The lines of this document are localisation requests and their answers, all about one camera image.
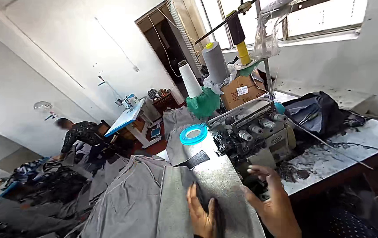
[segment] black patterned shirt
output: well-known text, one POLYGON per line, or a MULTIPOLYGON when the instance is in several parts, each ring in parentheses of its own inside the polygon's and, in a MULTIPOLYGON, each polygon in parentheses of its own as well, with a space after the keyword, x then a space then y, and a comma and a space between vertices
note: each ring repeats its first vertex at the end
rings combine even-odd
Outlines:
POLYGON ((101 139, 95 135, 97 126, 98 125, 94 122, 78 122, 74 124, 71 130, 65 134, 61 153, 65 154, 69 152, 76 140, 87 143, 90 146, 101 143, 101 139))

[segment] green cloth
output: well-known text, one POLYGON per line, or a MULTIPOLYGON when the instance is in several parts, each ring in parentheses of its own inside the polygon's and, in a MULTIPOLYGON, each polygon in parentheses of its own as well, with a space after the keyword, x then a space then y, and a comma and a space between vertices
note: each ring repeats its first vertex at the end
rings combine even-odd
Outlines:
POLYGON ((210 88, 202 87, 203 93, 194 98, 186 98, 189 111, 198 119, 211 116, 213 112, 220 108, 220 96, 216 95, 210 88))
POLYGON ((255 62, 253 65, 247 67, 246 69, 239 70, 240 76, 249 76, 252 71, 254 71, 254 69, 258 66, 258 64, 260 64, 259 61, 255 62))

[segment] wooden cabinet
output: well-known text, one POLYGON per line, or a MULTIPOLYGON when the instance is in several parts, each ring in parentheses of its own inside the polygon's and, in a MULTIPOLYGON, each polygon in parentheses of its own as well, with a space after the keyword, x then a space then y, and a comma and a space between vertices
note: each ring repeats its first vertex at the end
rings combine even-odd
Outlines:
POLYGON ((161 115, 167 108, 176 109, 180 107, 171 95, 170 90, 168 90, 166 94, 163 95, 161 98, 154 100, 152 104, 161 115))

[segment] person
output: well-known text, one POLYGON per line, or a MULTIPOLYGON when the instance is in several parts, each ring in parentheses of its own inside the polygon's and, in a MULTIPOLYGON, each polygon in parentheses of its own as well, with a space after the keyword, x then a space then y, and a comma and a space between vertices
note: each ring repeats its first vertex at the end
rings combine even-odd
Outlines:
POLYGON ((61 154, 56 157, 58 160, 65 158, 77 140, 92 146, 89 153, 89 162, 94 161, 102 149, 106 147, 105 143, 96 136, 98 125, 95 122, 73 123, 67 118, 60 118, 55 121, 55 124, 63 130, 68 130, 65 134, 61 154))
MULTIPOLYGON (((255 208, 262 222, 275 238, 301 238, 301 228, 296 221, 289 196, 281 184, 281 179, 272 168, 250 165, 248 172, 267 181, 271 198, 262 202, 249 188, 241 186, 246 200, 255 208)), ((196 184, 189 187, 186 198, 195 238, 214 238, 215 199, 208 203, 208 213, 204 211, 196 196, 196 184)))

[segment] white label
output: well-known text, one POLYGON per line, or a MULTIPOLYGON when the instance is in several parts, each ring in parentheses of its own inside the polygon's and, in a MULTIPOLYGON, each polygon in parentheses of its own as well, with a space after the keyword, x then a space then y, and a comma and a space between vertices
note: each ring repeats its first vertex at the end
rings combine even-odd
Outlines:
POLYGON ((238 91, 238 96, 248 93, 248 86, 243 86, 236 89, 238 91))

